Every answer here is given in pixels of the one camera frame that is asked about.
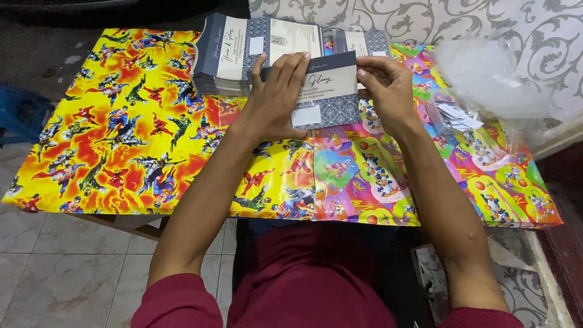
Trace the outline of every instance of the blue plastic stool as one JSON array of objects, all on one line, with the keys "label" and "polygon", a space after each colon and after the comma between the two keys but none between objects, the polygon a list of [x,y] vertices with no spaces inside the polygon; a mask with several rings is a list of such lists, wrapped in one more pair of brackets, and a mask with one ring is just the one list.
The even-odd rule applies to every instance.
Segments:
[{"label": "blue plastic stool", "polygon": [[11,86],[0,86],[0,145],[28,141],[38,143],[50,100]]}]

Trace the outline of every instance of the white tile floor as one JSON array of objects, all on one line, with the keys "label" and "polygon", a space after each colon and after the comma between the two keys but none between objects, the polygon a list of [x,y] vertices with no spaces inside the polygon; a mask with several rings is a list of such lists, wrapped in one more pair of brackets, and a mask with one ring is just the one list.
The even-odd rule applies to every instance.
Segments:
[{"label": "white tile floor", "polygon": [[[0,149],[1,195],[30,148]],[[227,220],[202,264],[223,320],[231,304],[235,226]],[[129,327],[155,247],[68,215],[27,214],[0,204],[0,328]]]}]

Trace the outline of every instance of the maroon shirt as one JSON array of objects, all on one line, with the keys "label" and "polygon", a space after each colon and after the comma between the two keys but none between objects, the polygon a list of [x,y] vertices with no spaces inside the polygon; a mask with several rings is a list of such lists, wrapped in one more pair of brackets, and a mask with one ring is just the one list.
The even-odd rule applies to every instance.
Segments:
[{"label": "maroon shirt", "polygon": [[[372,252],[350,238],[343,229],[310,223],[257,237],[257,263],[233,295],[227,327],[396,328],[370,285]],[[131,323],[132,328],[222,326],[219,306],[196,274],[172,275],[150,286]],[[510,313],[456,308],[441,327],[523,325]]]}]

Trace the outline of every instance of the qr code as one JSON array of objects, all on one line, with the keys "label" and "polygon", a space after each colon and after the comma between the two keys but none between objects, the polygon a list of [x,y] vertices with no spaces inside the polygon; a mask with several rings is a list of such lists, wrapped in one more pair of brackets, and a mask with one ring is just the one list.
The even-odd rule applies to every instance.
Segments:
[{"label": "qr code", "polygon": [[282,36],[271,36],[271,43],[277,44],[278,46],[285,46],[286,45],[286,38]]}]

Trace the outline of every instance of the hand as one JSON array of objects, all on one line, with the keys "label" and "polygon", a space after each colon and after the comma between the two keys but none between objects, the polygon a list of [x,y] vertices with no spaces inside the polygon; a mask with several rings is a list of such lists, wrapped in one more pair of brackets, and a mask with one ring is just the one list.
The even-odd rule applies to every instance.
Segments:
[{"label": "hand", "polygon": [[413,105],[413,74],[388,57],[356,58],[356,75],[365,90],[360,97],[372,98],[376,114],[385,132],[399,134],[399,129],[420,124]]},{"label": "hand", "polygon": [[267,81],[262,83],[259,73],[266,58],[262,54],[255,61],[251,94],[230,128],[244,133],[256,144],[280,139],[303,140],[309,132],[293,128],[290,120],[310,63],[310,53],[281,56],[273,63]]}]

